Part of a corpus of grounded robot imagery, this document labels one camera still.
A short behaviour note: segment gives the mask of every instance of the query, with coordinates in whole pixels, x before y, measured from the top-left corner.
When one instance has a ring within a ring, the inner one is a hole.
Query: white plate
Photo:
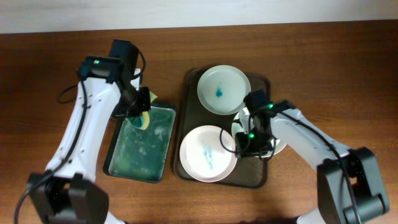
[[[215,182],[228,176],[236,165],[237,158],[226,151],[220,143],[221,128],[200,126],[190,131],[180,147],[180,160],[185,171],[196,180]],[[223,131],[223,144],[234,150],[233,138]]]
[[[249,111],[246,107],[243,108],[242,111],[244,111],[245,114],[249,114]],[[239,113],[236,114],[234,119],[238,119],[238,118],[239,118]],[[232,133],[232,137],[234,140],[235,140],[235,134],[238,132],[243,132],[243,128],[240,126],[240,124],[233,123],[232,127],[231,127],[231,133]],[[276,139],[276,148],[275,148],[274,155],[278,154],[282,149],[284,149],[286,147],[286,145],[287,144],[285,142],[283,142],[282,140]],[[261,157],[262,158],[269,157],[269,156],[271,156],[271,154],[272,154],[272,152],[268,152],[267,154],[265,154],[264,156],[261,156]]]
[[[244,107],[243,98],[250,92],[245,74],[229,65],[207,70],[198,82],[200,103],[209,111],[220,115],[238,112]]]

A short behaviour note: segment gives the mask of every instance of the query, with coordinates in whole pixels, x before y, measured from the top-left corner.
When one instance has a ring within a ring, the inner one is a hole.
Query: white wall
[[[0,33],[398,19],[398,0],[0,0]]]

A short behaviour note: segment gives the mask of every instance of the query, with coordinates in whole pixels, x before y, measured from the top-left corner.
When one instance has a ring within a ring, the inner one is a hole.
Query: brown table surface
[[[178,107],[187,71],[226,64],[264,74],[274,100],[294,102],[336,140],[376,155],[398,219],[398,21],[273,24],[183,29],[105,30],[0,35],[0,222],[11,223],[31,172],[42,172],[61,141],[73,104],[56,96],[76,83],[89,55],[107,55],[112,39],[144,52],[144,84]],[[116,122],[108,123],[96,184],[110,210],[131,223],[237,223],[296,217],[317,206],[316,175],[289,147],[276,155],[259,190],[180,180],[167,157],[158,184],[102,171]],[[174,148],[175,138],[171,143]],[[38,223],[27,199],[21,223]]]

